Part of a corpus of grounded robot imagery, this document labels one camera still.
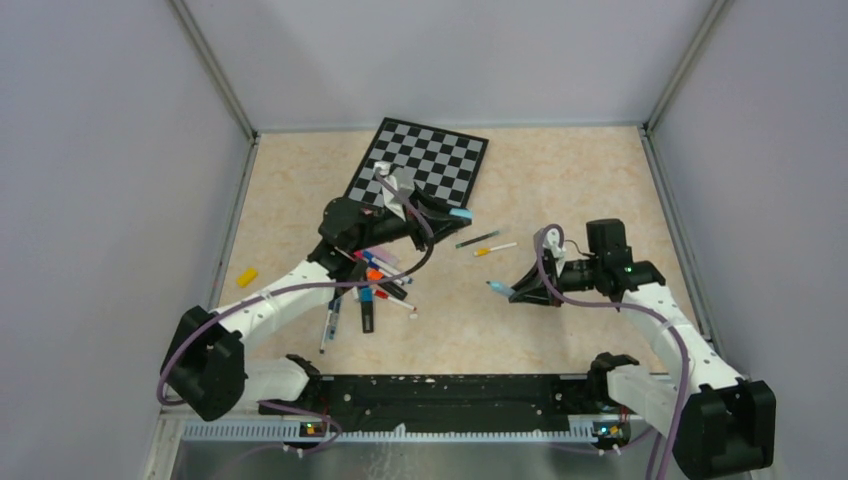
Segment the white marker yellow end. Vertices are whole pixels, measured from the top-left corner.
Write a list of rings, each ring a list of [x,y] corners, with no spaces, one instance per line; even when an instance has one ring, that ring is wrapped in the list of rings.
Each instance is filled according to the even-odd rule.
[[[483,256],[486,256],[486,255],[492,254],[494,252],[499,252],[499,251],[515,248],[517,246],[518,246],[517,242],[510,242],[510,243],[505,243],[505,244],[502,244],[502,245],[481,248],[481,249],[474,251],[473,256],[475,258],[479,258],[479,257],[483,257]]]

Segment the light blue highlighter body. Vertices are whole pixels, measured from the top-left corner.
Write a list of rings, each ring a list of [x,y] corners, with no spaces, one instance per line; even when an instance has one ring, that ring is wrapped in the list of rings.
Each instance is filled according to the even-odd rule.
[[[514,294],[514,290],[509,285],[506,285],[502,282],[487,281],[486,284],[493,292],[497,293],[498,295],[509,298]]]

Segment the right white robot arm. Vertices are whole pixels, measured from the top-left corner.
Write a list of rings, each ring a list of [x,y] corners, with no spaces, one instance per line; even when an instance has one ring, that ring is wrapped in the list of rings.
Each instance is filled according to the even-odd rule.
[[[561,226],[537,231],[534,264],[512,286],[510,302],[615,309],[672,379],[660,381],[630,359],[599,356],[596,378],[586,385],[589,404],[600,412],[624,406],[656,432],[650,479],[665,478],[671,464],[689,479],[771,467],[777,406],[773,390],[764,381],[747,379],[715,351],[682,312],[658,268],[635,260],[621,220],[590,221],[586,234],[587,256],[570,260]]]

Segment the light blue highlighter cap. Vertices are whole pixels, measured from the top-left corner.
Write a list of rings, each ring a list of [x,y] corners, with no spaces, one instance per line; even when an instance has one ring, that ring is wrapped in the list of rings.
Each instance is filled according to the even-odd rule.
[[[467,220],[473,219],[473,213],[467,209],[453,208],[449,211],[449,214],[454,217],[463,218]]]

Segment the green ink clear pen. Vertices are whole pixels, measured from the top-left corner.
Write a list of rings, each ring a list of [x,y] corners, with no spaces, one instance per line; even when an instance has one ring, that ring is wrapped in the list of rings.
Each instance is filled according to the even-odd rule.
[[[455,248],[461,249],[461,248],[465,248],[465,247],[477,244],[477,243],[482,242],[484,240],[488,240],[490,238],[494,238],[496,236],[499,236],[499,235],[503,234],[504,231],[505,231],[504,229],[494,230],[494,231],[487,232],[487,233],[482,234],[482,235],[475,236],[475,237],[467,239],[467,240],[463,240],[463,241],[455,244]]]

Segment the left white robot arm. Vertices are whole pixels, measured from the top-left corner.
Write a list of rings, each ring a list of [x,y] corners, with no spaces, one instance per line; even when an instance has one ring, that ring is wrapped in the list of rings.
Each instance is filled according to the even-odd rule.
[[[472,214],[414,188],[376,207],[339,197],[323,211],[316,248],[291,272],[239,302],[217,310],[201,306],[180,318],[160,369],[157,399],[163,406],[188,405],[201,419],[228,413],[249,377],[248,353],[301,315],[327,307],[366,284],[366,263],[356,252],[403,238],[423,257],[436,243],[469,226]]]

